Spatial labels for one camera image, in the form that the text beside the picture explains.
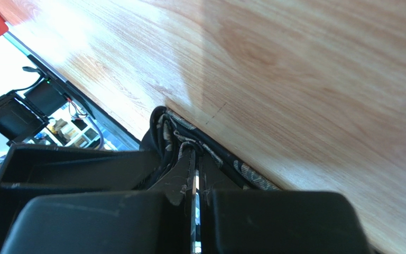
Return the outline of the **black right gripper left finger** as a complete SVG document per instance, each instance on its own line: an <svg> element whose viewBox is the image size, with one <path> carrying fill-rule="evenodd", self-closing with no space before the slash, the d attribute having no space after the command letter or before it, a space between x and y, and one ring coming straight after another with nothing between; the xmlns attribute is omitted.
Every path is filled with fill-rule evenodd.
<svg viewBox="0 0 406 254"><path fill-rule="evenodd" d="M20 211L2 253L187 253L190 156L149 188L43 195Z"/></svg>

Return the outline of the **black floral necktie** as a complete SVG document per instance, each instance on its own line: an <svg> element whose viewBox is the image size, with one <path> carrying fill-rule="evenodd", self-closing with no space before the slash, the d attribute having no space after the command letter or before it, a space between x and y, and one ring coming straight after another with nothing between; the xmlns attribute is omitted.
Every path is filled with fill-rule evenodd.
<svg viewBox="0 0 406 254"><path fill-rule="evenodd" d="M279 190L276 184L165 106L152 111L150 128L140 143L141 151L154 151L161 159L158 168L140 183L140 188L149 188L158 182L186 149L194 150L199 156L208 154L217 168L243 189Z"/></svg>

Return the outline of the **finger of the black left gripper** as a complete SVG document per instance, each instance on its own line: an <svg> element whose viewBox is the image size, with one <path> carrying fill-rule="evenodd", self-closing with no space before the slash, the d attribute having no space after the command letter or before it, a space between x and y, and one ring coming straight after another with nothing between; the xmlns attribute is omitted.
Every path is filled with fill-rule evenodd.
<svg viewBox="0 0 406 254"><path fill-rule="evenodd" d="M154 151L19 144L0 163L0 250L21 209L42 195L137 189L160 165Z"/></svg>

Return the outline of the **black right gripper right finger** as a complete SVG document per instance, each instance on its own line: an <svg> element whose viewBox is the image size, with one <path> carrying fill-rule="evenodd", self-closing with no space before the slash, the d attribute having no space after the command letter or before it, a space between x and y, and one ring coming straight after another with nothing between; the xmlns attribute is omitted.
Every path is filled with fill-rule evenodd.
<svg viewBox="0 0 406 254"><path fill-rule="evenodd" d="M243 190L209 155L198 163L203 253L371 253L346 197Z"/></svg>

